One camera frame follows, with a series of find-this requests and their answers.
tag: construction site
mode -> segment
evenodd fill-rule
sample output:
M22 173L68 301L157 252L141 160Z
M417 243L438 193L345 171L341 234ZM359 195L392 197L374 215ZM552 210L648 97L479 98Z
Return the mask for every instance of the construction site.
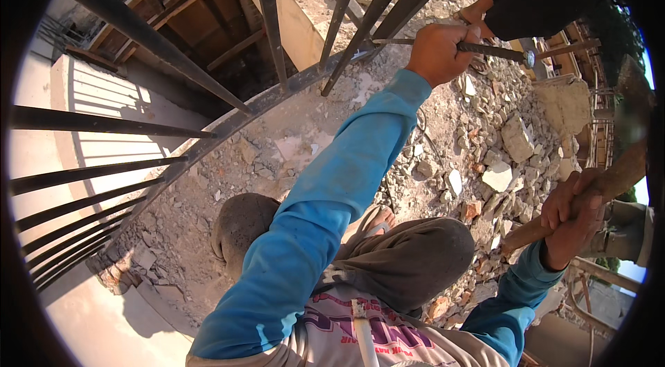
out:
M411 45L377 40L414 39L476 1L51 0L17 80L5 163L19 256L74 358L182 365L234 284L211 247L225 201L284 201L409 62ZM420 315L446 330L497 295L533 241L511 233L540 221L572 172L619 170L628 188L646 169L646 142L642 162L617 165L615 120L617 100L648 83L625 61L611 86L584 19L493 46L535 64L480 56L437 86L372 203L397 223L468 227L471 265ZM520 366L589 366L611 346L642 285L595 262L576 257L550 289Z

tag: black metal railing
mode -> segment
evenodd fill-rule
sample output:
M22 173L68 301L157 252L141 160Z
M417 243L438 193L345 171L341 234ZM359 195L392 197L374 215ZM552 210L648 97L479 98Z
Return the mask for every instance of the black metal railing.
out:
M198 139L190 142L188 148L183 148L184 150L179 152L179 155L173 155L169 158L90 166L42 173L9 181L11 195L17 196L38 189L85 181L120 172L166 167L156 178L91 195L16 221L15 228L17 232L25 232L67 213L97 206L109 199L135 196L133 199L124 200L118 205L81 218L24 244L22 246L23 256L41 250L39 254L26 259L25 262L27 270L32 271L30 279L37 290L48 287L79 262L100 251L110 239L125 230L132 220L164 189L175 182L180 175L256 117L266 113L302 89L330 76L322 91L323 96L328 95L349 63L361 59L371 60L381 50L382 46L372 44L372 38L393 38L428 0L398 0L372 37L370 37L370 33L375 23L392 0L372 0L364 13L355 0L336 0L324 48L320 55L320 62L294 74L292 77L287 77L285 69L285 58L279 33L277 0L259 0L279 84L264 90L247 102L240 101L221 86L218 81L178 50L174 44L140 19L121 0L76 1L138 45L145 47L160 60L185 74L236 109L220 117L204 130L189 130L90 114L13 106L10 122L10 127L13 129L53 130L56 132L107 132ZM331 55L333 43L345 14L357 26L357 31L342 53ZM89 225L92 225L92 227L68 237Z

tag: concrete rubble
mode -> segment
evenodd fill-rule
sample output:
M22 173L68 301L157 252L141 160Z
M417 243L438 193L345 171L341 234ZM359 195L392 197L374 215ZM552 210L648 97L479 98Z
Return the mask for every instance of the concrete rubble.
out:
M398 37L415 37L473 1L430 0ZM334 51L353 32L345 21ZM389 45L373 62L347 67L328 98L319 96L324 81L254 120L166 189L88 265L114 293L134 282L162 287L170 305L199 327L233 284L210 251L221 205L247 192L282 201L343 121L404 67L409 54L408 46ZM423 320L447 329L459 328L478 303L495 296L499 277L521 253L501 256L500 239L539 213L561 168L577 163L544 119L545 106L520 67L492 56L487 62L488 75L468 69L434 89L373 201L391 207L398 222L450 216L469 227L473 263L424 307ZM129 279L121 279L124 273Z

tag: wooden hammer handle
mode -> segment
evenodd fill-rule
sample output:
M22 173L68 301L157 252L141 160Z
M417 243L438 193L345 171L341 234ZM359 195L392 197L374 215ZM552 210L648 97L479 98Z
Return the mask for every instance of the wooden hammer handle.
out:
M593 192L600 192L603 195L603 202L607 203L626 192L645 175L646 138L630 145L618 161L598 175L582 194L573 198L570 206L570 217L577 217L580 208ZM538 217L508 233L503 239L502 251L504 254L511 253L552 233L553 230L541 226L540 217Z

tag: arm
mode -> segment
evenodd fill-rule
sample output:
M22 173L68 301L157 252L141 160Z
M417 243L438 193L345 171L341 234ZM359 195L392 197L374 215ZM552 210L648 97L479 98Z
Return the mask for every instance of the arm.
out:
M597 172L587 169L582 174L572 173L547 197L541 224L551 224L554 233L524 249L518 263L499 281L497 297L480 303L462 326L462 330L494 348L512 367L524 351L524 330L533 321L534 310L601 226L602 196L590 196L577 218L569 220L570 202Z
M424 30L430 33L423 39ZM471 42L478 42L478 31L474 33ZM447 67L436 66L439 76L415 68L397 72L382 92L342 125L330 146L301 174L268 232L250 246L242 276L206 317L190 354L246 357L269 350L290 335L320 274L337 253L346 226L371 204L381 178L414 129L416 111L432 85L443 82L437 81L442 72L450 80L469 64L472 54L457 54L455 48L467 34L465 27L441 25L429 25L418 33L411 63L419 54L420 41L437 51Z

